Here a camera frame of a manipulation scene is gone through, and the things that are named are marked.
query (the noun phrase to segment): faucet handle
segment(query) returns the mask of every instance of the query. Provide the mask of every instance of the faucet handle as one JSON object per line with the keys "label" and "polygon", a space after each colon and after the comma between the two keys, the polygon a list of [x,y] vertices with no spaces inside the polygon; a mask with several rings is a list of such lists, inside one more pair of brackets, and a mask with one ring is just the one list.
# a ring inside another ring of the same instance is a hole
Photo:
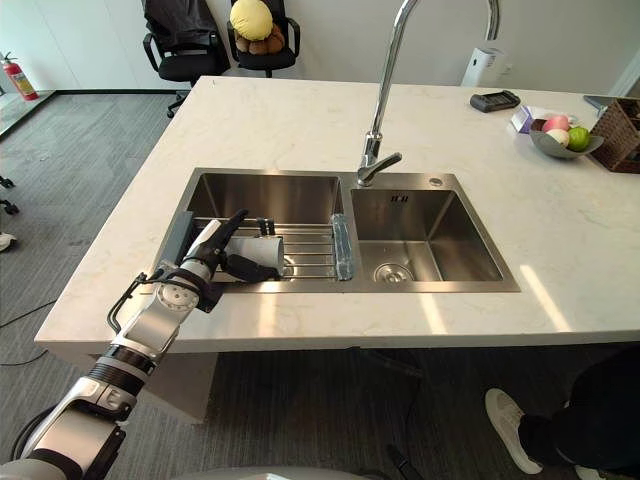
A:
{"label": "faucet handle", "polygon": [[373,181],[373,177],[381,170],[389,168],[391,165],[398,163],[402,160],[402,154],[400,152],[392,153],[388,157],[378,160],[373,165],[368,167],[360,167],[358,169],[358,185],[368,187]]}

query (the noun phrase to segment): apple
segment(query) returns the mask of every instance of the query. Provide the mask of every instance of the apple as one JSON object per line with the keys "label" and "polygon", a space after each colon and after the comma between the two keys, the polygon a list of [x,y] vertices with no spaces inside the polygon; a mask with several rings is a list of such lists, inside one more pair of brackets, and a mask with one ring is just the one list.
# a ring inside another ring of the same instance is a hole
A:
{"label": "apple", "polygon": [[544,122],[542,125],[542,131],[548,132],[549,130],[560,129],[565,132],[569,130],[569,118],[566,115],[556,115]]}
{"label": "apple", "polygon": [[589,146],[589,130],[584,127],[574,127],[569,130],[569,150],[581,152]]}

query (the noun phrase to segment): black pants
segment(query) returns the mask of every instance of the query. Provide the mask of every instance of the black pants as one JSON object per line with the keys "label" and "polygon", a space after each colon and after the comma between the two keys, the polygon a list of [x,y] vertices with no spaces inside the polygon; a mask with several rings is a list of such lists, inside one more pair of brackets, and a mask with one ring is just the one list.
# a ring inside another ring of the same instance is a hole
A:
{"label": "black pants", "polygon": [[640,347],[584,371],[570,404],[551,419],[525,415],[518,429],[531,459],[640,478]]}

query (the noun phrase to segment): fire extinguisher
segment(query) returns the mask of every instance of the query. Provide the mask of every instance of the fire extinguisher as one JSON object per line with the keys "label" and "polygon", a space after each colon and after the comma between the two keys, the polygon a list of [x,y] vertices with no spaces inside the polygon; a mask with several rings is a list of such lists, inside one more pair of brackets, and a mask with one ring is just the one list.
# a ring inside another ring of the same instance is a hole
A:
{"label": "fire extinguisher", "polygon": [[2,68],[7,73],[7,76],[13,84],[16,86],[22,98],[25,100],[35,100],[38,98],[38,94],[29,83],[27,76],[22,72],[20,65],[17,63],[13,63],[11,60],[15,60],[15,58],[9,58],[11,52],[2,56],[0,54],[0,61],[2,62]]}

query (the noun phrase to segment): fruit bowl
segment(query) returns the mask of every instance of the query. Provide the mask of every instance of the fruit bowl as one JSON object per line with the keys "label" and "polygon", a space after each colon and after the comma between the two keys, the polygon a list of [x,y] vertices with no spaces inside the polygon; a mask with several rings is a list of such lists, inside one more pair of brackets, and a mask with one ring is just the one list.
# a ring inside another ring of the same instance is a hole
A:
{"label": "fruit bowl", "polygon": [[591,135],[587,148],[585,148],[581,152],[574,152],[573,150],[569,150],[568,148],[563,147],[558,142],[556,142],[553,137],[544,133],[542,131],[542,125],[544,124],[544,122],[544,120],[540,119],[534,120],[531,124],[531,129],[529,130],[529,136],[531,137],[531,141],[533,142],[533,144],[538,147],[538,150],[546,155],[549,155],[550,157],[565,159],[578,158],[582,155],[593,152],[604,142],[603,137]]}

